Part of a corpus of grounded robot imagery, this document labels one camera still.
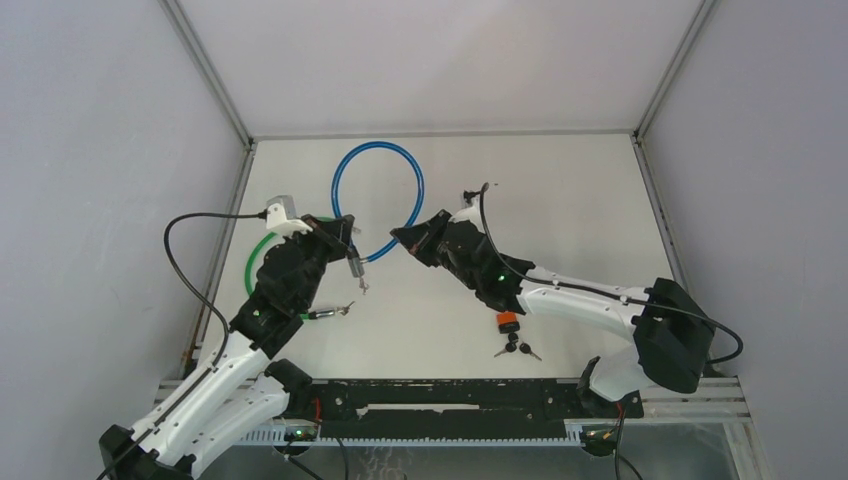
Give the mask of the blue cable lock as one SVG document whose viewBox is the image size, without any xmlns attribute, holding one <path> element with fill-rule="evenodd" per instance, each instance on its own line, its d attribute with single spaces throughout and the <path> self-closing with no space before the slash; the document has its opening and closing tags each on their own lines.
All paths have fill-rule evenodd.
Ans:
<svg viewBox="0 0 848 480">
<path fill-rule="evenodd" d="M 360 143 L 343 154 L 330 180 L 334 216 L 357 216 L 366 235 L 352 245 L 360 251 L 353 268 L 362 275 L 398 245 L 395 227 L 416 223 L 425 203 L 425 175 L 414 155 L 387 140 Z"/>
</svg>

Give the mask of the silver keys of green lock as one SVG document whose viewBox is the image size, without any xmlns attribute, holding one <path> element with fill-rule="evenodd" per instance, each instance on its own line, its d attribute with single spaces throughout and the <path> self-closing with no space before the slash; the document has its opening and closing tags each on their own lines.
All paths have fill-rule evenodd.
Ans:
<svg viewBox="0 0 848 480">
<path fill-rule="evenodd" d="M 355 302 L 354 302 L 354 301 L 351 301 L 349 304 L 347 304 L 347 305 L 345 305 L 345 306 L 338 307 L 338 308 L 336 309 L 337 314 L 338 314 L 338 315 L 341 315 L 341 316 L 346 316 L 346 315 L 349 313 L 349 311 L 350 311 L 351 307 L 352 307 L 354 304 L 355 304 Z"/>
</svg>

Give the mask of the green cable lock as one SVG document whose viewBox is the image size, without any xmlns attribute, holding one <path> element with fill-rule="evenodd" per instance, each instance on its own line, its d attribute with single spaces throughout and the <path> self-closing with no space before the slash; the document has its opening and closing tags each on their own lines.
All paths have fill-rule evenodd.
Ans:
<svg viewBox="0 0 848 480">
<path fill-rule="evenodd" d="M 299 315 L 304 320 L 336 316 L 338 307 L 312 307 L 319 285 L 277 285 L 271 282 L 271 248 L 283 238 L 269 233 L 254 248 L 245 267 L 245 286 L 248 297 L 258 299 L 287 315 Z"/>
</svg>

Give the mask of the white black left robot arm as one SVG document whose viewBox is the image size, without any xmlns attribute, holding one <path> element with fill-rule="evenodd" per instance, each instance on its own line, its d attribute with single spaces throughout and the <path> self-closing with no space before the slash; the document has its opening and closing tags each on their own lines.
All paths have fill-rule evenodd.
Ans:
<svg viewBox="0 0 848 480">
<path fill-rule="evenodd" d="M 261 423 L 310 409 L 310 376 L 276 356 L 302 327 L 327 266 L 349 256 L 354 218 L 259 216 L 281 241 L 266 252 L 253 293 L 176 390 L 131 427 L 103 433 L 101 478 L 197 479 Z"/>
</svg>

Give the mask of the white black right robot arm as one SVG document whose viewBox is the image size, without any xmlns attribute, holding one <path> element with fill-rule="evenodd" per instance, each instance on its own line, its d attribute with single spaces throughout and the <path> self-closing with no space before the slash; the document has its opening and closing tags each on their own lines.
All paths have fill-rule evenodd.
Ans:
<svg viewBox="0 0 848 480">
<path fill-rule="evenodd" d="M 681 394 L 699 387 L 715 328 L 673 280 L 620 287 L 558 275 L 499 253 L 481 221 L 447 211 L 391 235 L 417 261 L 449 271 L 496 312 L 559 317 L 624 340 L 621 351 L 590 360 L 581 375 L 578 402 L 589 415 L 605 415 L 649 386 Z"/>
</svg>

